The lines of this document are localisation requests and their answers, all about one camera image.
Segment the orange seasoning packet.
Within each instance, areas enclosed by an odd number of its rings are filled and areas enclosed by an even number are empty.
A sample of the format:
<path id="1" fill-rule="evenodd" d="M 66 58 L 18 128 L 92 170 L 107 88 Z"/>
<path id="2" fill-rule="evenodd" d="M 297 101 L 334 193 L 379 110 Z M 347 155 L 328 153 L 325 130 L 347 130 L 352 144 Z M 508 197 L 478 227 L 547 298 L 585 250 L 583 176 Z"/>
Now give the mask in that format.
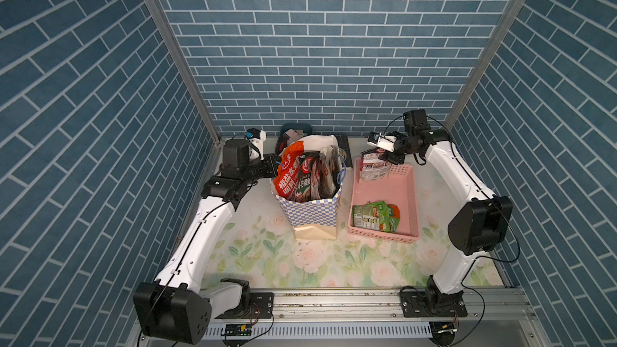
<path id="1" fill-rule="evenodd" d="M 289 201 L 296 191 L 300 171 L 300 156 L 305 152 L 305 143 L 296 141 L 288 146 L 281 155 L 281 164 L 274 178 L 273 186 L 278 196 Z"/>

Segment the small red white packet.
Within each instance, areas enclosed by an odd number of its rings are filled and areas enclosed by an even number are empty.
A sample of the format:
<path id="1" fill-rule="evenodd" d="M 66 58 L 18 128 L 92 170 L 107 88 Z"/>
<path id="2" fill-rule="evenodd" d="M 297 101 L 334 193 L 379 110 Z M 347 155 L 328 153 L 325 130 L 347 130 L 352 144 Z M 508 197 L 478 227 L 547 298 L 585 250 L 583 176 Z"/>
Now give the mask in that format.
<path id="1" fill-rule="evenodd" d="M 386 153 L 387 151 L 381 148 L 361 152 L 360 178 L 362 181 L 378 181 L 389 175 L 392 164 L 382 159 Z"/>

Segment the pink plastic basket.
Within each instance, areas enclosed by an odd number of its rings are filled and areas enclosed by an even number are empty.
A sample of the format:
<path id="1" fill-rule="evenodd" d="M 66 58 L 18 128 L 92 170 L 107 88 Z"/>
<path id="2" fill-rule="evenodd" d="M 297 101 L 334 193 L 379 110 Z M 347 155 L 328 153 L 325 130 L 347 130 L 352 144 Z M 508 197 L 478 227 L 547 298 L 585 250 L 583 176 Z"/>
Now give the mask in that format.
<path id="1" fill-rule="evenodd" d="M 387 241 L 411 244 L 420 239 L 419 214 L 416 201 L 414 167 L 393 165 L 390 173 L 378 181 L 361 180 L 361 158 L 356 157 L 353 165 L 353 189 L 347 231 L 357 236 L 365 236 Z M 368 203 L 384 202 L 394 207 L 399 222 L 395 232 L 380 231 L 358 227 L 354 223 L 353 207 Z"/>

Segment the blue checkered paper bag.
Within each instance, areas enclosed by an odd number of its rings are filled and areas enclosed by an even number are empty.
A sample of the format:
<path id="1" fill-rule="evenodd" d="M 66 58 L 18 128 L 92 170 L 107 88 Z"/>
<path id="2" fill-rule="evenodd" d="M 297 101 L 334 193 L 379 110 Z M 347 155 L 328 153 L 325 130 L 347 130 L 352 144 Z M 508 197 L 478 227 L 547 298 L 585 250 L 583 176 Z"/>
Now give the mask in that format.
<path id="1" fill-rule="evenodd" d="M 337 238 L 345 176 L 334 135 L 306 136 L 283 149 L 271 190 L 297 239 Z"/>

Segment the green small sachet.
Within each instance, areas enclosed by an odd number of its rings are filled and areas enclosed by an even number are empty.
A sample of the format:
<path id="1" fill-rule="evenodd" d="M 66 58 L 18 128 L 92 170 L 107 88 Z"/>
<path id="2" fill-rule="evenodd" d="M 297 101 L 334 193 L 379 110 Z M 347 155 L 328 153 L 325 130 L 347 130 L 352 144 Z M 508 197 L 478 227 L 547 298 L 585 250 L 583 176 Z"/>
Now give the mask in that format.
<path id="1" fill-rule="evenodd" d="M 354 205 L 353 225 L 362 229 L 395 233 L 400 223 L 400 210 L 394 204 L 384 201 Z"/>

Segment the dark red fish seasoning packet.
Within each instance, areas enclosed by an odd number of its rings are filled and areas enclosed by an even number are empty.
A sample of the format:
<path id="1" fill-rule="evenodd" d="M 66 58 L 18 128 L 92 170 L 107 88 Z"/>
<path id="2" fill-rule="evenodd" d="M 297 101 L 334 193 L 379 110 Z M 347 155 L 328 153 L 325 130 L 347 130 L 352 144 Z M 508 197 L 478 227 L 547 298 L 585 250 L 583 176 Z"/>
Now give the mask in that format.
<path id="1" fill-rule="evenodd" d="M 337 146 L 327 146 L 319 152 L 313 164 L 312 200 L 331 199 L 337 193 L 340 182 L 338 174 L 342 170 Z"/>

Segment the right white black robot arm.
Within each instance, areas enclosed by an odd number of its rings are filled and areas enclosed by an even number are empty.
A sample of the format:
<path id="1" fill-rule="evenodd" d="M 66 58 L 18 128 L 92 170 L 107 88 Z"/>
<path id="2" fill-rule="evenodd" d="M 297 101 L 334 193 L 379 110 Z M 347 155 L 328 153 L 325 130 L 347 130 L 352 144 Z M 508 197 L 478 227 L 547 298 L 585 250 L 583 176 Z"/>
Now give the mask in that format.
<path id="1" fill-rule="evenodd" d="M 448 223 L 451 247 L 427 291 L 435 299 L 460 297 L 464 281 L 478 260 L 491 260 L 489 253 L 505 240 L 514 204 L 499 196 L 475 175 L 459 155 L 453 135 L 442 124 L 436 128 L 425 110 L 405 112 L 400 119 L 405 132 L 371 133 L 373 146 L 385 150 L 381 159 L 401 165 L 411 155 L 418 165 L 432 165 L 452 192 L 459 211 Z"/>

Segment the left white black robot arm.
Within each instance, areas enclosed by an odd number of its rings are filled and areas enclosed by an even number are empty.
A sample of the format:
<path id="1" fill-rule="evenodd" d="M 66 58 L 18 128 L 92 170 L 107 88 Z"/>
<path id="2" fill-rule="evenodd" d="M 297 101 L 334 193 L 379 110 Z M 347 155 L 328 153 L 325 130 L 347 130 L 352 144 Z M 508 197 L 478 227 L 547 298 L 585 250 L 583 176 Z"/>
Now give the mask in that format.
<path id="1" fill-rule="evenodd" d="M 211 320 L 250 311 L 249 282 L 224 279 L 201 289 L 207 263 L 241 200 L 263 178 L 276 175 L 277 157 L 264 154 L 266 134 L 249 129 L 223 146 L 219 170 L 205 183 L 198 210 L 162 271 L 133 294 L 141 335 L 173 343 L 200 342 Z"/>

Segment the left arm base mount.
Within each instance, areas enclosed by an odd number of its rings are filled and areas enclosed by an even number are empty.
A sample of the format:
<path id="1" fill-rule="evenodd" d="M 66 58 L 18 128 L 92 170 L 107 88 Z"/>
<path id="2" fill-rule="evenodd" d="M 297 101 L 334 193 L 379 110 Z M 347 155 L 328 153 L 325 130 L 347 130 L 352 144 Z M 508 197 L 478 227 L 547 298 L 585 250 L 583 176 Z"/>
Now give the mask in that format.
<path id="1" fill-rule="evenodd" d="M 220 320 L 228 319 L 272 319 L 271 310 L 274 305 L 273 292 L 252 292 L 247 305 L 240 305 L 218 316 Z"/>

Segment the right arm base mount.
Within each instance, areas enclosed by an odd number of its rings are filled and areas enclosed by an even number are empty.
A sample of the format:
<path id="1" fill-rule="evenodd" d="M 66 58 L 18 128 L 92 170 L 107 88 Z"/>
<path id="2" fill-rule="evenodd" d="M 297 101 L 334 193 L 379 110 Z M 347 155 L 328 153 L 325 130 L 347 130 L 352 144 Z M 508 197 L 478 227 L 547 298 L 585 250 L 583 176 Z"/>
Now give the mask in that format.
<path id="1" fill-rule="evenodd" d="M 428 292 L 403 290 L 399 293 L 405 317 L 467 317 L 463 291 L 443 294 L 439 290 Z"/>

